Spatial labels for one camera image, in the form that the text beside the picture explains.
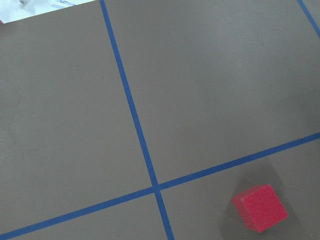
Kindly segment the red wooden block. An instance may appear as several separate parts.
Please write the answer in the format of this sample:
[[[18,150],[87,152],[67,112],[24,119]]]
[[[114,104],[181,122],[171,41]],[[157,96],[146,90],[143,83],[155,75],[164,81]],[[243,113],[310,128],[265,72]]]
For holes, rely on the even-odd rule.
[[[245,226],[262,233],[289,214],[269,184],[255,185],[231,199]]]

